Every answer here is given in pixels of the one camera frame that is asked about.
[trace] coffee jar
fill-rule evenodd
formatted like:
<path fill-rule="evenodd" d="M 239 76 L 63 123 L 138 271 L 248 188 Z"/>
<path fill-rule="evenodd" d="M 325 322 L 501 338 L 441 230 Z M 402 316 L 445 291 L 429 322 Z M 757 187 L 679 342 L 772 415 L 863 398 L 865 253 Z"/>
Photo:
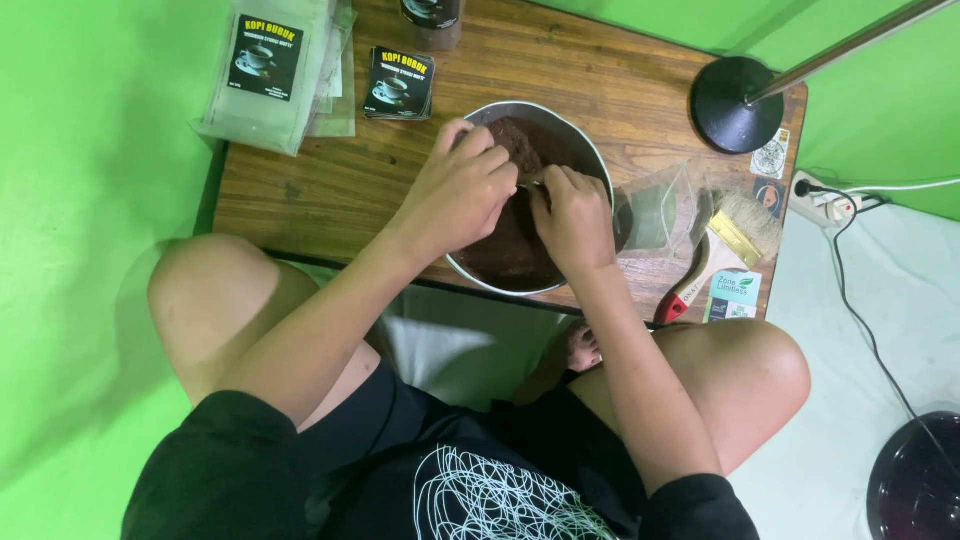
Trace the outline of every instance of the coffee jar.
<path fill-rule="evenodd" d="M 400 25 L 420 51 L 449 51 L 460 42 L 467 0 L 398 0 Z"/>

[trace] person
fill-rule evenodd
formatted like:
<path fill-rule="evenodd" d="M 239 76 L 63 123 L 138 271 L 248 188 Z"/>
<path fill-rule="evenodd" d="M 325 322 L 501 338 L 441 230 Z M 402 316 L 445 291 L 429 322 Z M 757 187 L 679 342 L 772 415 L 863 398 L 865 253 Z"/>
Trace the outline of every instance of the person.
<path fill-rule="evenodd" d="M 486 128 L 446 124 L 396 216 L 319 290 L 239 238 L 166 253 L 149 303 L 194 408 L 146 463 L 122 537 L 756 538 L 724 476 L 804 403 L 804 356 L 754 320 L 645 330 L 596 179 L 551 166 L 549 202 L 532 194 L 587 322 L 515 403 L 446 405 L 365 342 L 428 264 L 492 232 L 517 190 L 508 158 Z M 585 373 L 561 383 L 568 367 Z"/>

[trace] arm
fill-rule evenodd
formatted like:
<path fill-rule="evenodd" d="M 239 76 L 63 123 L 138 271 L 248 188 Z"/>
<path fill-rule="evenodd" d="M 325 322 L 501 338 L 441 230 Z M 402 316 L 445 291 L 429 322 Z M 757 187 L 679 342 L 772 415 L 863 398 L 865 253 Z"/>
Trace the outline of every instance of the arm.
<path fill-rule="evenodd" d="M 451 150 L 464 131 L 467 137 Z M 390 224 L 231 366 L 217 390 L 251 394 L 301 424 L 387 304 L 428 264 L 493 232 L 516 192 L 516 166 L 508 158 L 486 128 L 462 119 L 445 125 Z"/>
<path fill-rule="evenodd" d="M 600 344 L 620 436 L 648 495 L 675 479 L 720 475 L 700 413 L 634 310 L 602 184 L 566 167 L 549 167 L 544 184 L 552 208 L 535 193 L 537 232 Z"/>

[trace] white cable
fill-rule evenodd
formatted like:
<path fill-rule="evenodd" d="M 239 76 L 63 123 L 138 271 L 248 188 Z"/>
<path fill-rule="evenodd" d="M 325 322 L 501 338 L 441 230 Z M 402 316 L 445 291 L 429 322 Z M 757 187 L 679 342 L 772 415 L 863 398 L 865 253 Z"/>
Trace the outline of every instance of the white cable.
<path fill-rule="evenodd" d="M 944 180 L 933 184 L 918 185 L 872 185 L 870 187 L 854 187 L 853 189 L 843 189 L 844 193 L 855 193 L 860 191 L 909 191 L 911 189 L 927 189 L 928 187 L 939 187 L 941 185 L 950 185 L 960 182 L 960 178 L 953 180 Z"/>

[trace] stack of plastic bags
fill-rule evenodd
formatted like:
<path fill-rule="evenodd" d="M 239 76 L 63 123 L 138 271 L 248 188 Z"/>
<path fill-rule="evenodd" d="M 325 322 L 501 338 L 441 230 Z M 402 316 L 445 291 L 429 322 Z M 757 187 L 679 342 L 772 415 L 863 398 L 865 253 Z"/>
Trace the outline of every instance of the stack of plastic bags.
<path fill-rule="evenodd" d="M 354 136 L 350 0 L 233 0 L 201 135 L 295 156 L 305 136 Z"/>

